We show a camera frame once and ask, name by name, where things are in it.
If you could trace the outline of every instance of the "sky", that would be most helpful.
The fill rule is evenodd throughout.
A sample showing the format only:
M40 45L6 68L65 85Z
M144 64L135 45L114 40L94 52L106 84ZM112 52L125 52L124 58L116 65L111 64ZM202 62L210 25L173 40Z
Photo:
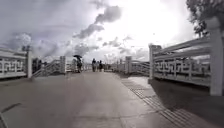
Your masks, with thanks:
M193 39L186 0L1 0L0 46L31 45L50 61L80 54L112 62L148 60L148 44Z

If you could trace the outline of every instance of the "pillar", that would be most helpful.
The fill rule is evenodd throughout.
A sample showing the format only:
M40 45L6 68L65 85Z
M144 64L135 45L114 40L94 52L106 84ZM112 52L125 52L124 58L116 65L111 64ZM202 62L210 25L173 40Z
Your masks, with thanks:
M66 74L66 57L60 57L60 73Z
M27 65L26 65L26 68L27 68L27 78L31 78L32 77L32 52L31 52L31 47L30 46L27 46L26 47L26 61L27 61Z
M153 79L153 45L149 45L149 79Z
M129 74L132 71L132 57L126 56L125 57L125 74Z
M224 83L224 53L221 35L221 24L217 17L206 20L211 43L211 85L210 95L221 96Z

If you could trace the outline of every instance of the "bridge deck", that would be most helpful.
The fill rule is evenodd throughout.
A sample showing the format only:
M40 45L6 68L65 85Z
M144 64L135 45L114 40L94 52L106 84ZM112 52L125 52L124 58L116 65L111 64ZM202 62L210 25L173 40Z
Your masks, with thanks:
M220 123L223 118L215 118L213 111L221 113L221 109L204 102L208 100L205 92L165 83L141 86L136 80L86 72L37 78L16 86L0 85L0 110L4 110L2 115L9 128L224 126ZM209 112L214 113L214 120Z

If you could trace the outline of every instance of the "sunlight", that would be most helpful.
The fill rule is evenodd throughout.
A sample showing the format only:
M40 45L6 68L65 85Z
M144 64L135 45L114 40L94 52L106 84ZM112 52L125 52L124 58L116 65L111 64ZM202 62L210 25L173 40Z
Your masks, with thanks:
M128 34L133 37L134 45L147 46L152 42L163 45L180 34L180 18L183 17L159 0L123 1L119 6L122 7L122 18L113 24L105 24L105 31L100 33L106 39L115 36L122 39Z

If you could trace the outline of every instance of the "tree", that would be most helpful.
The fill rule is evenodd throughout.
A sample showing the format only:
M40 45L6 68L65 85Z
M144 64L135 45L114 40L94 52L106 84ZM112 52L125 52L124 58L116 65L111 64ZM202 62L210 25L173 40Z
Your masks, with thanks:
M191 16L190 22L195 25L194 31L200 37L207 36L206 18L217 16L223 22L224 0L187 0Z

